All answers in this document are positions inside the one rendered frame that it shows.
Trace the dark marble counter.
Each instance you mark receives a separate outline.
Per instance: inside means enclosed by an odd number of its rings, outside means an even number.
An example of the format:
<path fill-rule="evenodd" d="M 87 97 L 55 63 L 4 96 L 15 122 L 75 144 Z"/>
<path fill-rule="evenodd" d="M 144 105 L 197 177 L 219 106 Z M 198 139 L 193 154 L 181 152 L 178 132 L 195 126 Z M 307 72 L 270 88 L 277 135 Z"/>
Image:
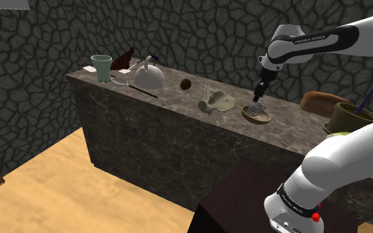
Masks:
<path fill-rule="evenodd" d="M 272 120 L 252 124 L 241 115 L 252 93 L 225 83 L 163 68 L 165 85 L 148 90 L 101 83 L 78 70 L 72 87 L 87 149 L 95 167 L 193 210 L 242 162 L 289 176 L 325 139 L 327 119 L 291 102 L 266 97 Z M 181 90 L 182 79 L 191 87 Z M 199 110 L 203 86 L 237 100 L 227 112 Z"/>

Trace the clear glass object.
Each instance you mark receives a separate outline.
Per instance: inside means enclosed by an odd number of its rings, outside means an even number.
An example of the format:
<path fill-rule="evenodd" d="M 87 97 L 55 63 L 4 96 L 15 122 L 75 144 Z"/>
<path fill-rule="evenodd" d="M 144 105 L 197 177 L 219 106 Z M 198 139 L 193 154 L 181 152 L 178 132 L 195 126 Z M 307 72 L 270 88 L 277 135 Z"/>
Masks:
<path fill-rule="evenodd" d="M 264 103 L 263 98 L 259 98 L 257 101 L 252 101 L 248 108 L 247 108 L 247 114 L 251 117 L 255 117 L 262 113 L 266 109 L 266 104 Z"/>

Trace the brown bread loaf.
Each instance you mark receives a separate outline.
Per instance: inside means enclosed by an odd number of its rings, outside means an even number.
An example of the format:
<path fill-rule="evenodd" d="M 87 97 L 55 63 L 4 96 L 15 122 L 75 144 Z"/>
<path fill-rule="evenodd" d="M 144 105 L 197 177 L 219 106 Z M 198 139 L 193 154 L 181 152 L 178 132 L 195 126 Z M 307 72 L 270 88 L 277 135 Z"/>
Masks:
<path fill-rule="evenodd" d="M 331 93 L 308 91 L 303 96 L 299 106 L 305 112 L 331 118 L 337 103 L 352 104 L 351 101 Z"/>

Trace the brown wooden bowl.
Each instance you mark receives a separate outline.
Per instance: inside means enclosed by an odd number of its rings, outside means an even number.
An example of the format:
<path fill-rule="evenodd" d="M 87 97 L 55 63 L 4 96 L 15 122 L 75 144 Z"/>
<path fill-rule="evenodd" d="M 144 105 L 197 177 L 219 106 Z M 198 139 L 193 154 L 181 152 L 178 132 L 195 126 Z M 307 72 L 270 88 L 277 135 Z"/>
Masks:
<path fill-rule="evenodd" d="M 241 108 L 241 115 L 248 121 L 253 124 L 267 124 L 272 120 L 271 115 L 267 111 L 262 111 L 256 116 L 250 116 L 248 113 L 248 105 L 245 105 Z"/>

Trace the olive plant pot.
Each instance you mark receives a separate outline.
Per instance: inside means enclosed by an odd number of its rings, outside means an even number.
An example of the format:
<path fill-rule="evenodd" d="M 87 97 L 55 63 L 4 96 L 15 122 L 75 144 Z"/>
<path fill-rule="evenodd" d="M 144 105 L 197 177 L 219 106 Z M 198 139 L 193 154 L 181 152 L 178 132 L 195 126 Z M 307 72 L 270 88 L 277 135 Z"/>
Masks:
<path fill-rule="evenodd" d="M 358 114 L 358 106 L 350 103 L 337 103 L 328 123 L 323 125 L 327 134 L 338 132 L 354 132 L 373 123 L 373 113 L 362 109 Z"/>

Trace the dark robot stand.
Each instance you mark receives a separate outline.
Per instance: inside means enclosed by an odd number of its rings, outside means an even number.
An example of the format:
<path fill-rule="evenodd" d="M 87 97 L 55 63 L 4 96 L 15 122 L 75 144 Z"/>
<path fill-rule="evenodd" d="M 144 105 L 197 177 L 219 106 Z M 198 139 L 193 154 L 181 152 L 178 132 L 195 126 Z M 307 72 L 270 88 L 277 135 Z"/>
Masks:
<path fill-rule="evenodd" d="M 244 162 L 199 202 L 187 233 L 278 233 L 264 200 L 288 176 Z"/>

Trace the pale green cup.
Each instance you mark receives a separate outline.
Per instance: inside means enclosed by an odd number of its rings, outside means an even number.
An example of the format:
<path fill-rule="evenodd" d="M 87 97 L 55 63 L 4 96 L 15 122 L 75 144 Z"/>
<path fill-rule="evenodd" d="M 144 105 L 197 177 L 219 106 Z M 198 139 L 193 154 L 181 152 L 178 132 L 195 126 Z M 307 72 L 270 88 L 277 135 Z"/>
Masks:
<path fill-rule="evenodd" d="M 97 80 L 99 82 L 107 83 L 111 80 L 110 68 L 112 64 L 112 57 L 108 55 L 92 55 L 91 62 L 97 72 Z"/>

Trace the purple plant stem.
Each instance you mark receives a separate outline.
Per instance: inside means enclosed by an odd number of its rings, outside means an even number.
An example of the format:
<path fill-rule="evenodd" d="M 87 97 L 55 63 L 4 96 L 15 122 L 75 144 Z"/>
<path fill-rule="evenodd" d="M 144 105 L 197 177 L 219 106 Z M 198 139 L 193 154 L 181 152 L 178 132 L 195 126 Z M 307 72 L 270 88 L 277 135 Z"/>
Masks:
<path fill-rule="evenodd" d="M 361 102 L 361 104 L 358 106 L 358 108 L 353 112 L 355 115 L 359 115 L 362 110 L 365 108 L 367 103 L 369 102 L 370 98 L 373 96 L 373 88 L 370 90 L 370 92 L 366 95 L 364 100 Z"/>

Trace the beige bone-shaped object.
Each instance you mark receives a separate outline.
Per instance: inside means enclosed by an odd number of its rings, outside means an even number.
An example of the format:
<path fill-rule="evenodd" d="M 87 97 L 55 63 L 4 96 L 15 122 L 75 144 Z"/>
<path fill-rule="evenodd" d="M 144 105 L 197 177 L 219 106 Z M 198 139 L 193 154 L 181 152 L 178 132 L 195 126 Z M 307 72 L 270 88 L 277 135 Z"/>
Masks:
<path fill-rule="evenodd" d="M 204 85 L 203 89 L 203 99 L 197 104 L 201 112 L 210 115 L 213 111 L 227 112 L 235 108 L 237 100 L 228 93 L 208 85 Z"/>

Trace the dark red-brown jagged object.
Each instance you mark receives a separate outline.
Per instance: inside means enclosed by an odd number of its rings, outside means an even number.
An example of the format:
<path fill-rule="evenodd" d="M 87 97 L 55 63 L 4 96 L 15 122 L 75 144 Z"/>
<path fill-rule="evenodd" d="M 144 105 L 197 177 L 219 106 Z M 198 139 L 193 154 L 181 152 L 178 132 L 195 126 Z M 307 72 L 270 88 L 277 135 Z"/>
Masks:
<path fill-rule="evenodd" d="M 129 51 L 125 52 L 119 58 L 115 59 L 111 63 L 110 70 L 123 70 L 130 68 L 130 60 L 134 54 L 134 48 L 131 48 Z"/>

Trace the white domed kettle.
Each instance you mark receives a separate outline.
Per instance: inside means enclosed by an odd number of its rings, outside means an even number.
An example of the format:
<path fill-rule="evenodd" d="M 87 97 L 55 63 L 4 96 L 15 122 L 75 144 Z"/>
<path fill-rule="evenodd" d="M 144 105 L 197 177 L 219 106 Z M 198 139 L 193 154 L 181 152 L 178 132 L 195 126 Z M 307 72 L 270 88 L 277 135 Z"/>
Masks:
<path fill-rule="evenodd" d="M 165 84 L 164 74 L 161 69 L 150 63 L 150 59 L 158 60 L 155 55 L 149 55 L 144 65 L 134 73 L 134 84 L 143 89 L 161 89 Z"/>

